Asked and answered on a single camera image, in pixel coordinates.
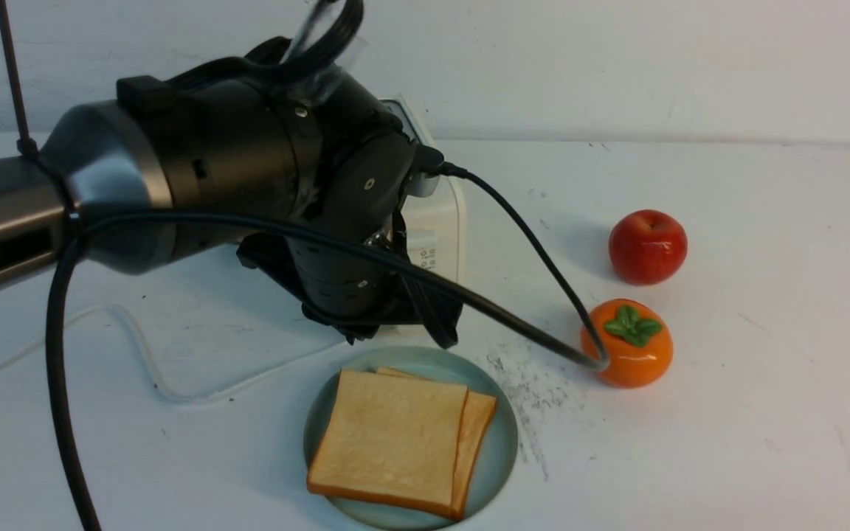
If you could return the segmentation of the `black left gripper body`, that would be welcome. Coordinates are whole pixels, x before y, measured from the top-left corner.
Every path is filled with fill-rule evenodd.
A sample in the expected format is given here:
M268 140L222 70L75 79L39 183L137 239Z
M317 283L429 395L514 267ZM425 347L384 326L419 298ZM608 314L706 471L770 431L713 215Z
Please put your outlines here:
M422 326L443 349L458 343L463 303L394 270L269 233L246 236L236 256L299 300L307 319L337 330L350 344L406 325Z

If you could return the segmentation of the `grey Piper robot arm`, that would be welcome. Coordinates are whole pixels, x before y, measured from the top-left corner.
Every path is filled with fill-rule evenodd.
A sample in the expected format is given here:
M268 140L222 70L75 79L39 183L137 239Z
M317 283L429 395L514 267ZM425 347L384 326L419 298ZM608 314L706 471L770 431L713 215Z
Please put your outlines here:
M317 103L233 74L205 88L124 78L114 100L76 105L41 147L0 158L0 289L47 268L85 225L138 209L191 209L287 221L407 259L409 195L438 164L404 112L331 67ZM421 325L457 343L462 303L368 261L289 236L215 224L135 223L93 237L85 256L138 275L236 242L348 342Z

